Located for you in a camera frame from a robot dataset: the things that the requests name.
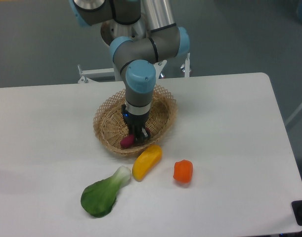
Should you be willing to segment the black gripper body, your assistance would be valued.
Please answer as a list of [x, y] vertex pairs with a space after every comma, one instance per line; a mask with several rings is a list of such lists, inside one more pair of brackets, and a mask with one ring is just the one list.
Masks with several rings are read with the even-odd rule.
[[142, 129], [146, 127], [146, 122], [149, 118], [149, 112], [142, 115], [134, 115], [127, 110], [127, 106], [125, 104], [122, 104], [121, 113], [125, 124], [128, 126], [129, 131], [133, 131], [134, 128]]

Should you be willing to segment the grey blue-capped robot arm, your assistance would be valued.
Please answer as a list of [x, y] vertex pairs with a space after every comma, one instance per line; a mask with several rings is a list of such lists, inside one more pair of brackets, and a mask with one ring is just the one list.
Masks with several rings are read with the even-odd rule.
[[169, 0], [71, 0], [80, 25], [113, 21], [109, 51], [126, 87], [121, 107], [129, 134], [124, 148], [150, 139], [146, 127], [158, 76], [155, 63], [189, 52], [190, 38], [177, 27]]

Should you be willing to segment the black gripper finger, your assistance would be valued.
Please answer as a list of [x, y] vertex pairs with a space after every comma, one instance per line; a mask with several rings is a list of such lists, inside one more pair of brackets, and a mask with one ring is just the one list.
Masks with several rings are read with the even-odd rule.
[[145, 141], [149, 140], [151, 138], [151, 132], [147, 127], [140, 127], [138, 129], [138, 142], [144, 143]]
[[136, 126], [134, 125], [130, 126], [129, 128], [129, 138], [132, 144], [136, 142]]

